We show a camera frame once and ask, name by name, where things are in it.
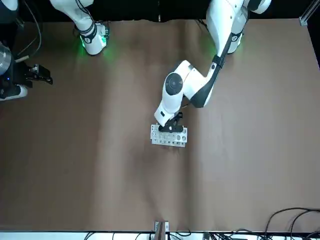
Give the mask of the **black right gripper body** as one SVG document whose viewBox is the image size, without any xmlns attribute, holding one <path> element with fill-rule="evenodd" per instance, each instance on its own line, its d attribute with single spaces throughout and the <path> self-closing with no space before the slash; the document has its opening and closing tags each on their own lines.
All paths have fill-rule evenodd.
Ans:
<svg viewBox="0 0 320 240">
<path fill-rule="evenodd" d="M 25 87 L 33 87 L 31 80 L 31 67 L 25 62 L 14 62 L 13 63 L 13 73 L 12 73 L 12 83 L 14 85 L 21 85 Z"/>
</svg>

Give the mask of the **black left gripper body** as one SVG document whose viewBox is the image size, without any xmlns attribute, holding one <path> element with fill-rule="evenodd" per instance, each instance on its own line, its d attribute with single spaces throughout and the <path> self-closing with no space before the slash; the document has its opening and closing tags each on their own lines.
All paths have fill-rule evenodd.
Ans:
<svg viewBox="0 0 320 240">
<path fill-rule="evenodd" d="M 183 118 L 183 113 L 179 111 L 172 119 L 165 123 L 165 126 L 176 126 L 178 122 Z"/>
</svg>

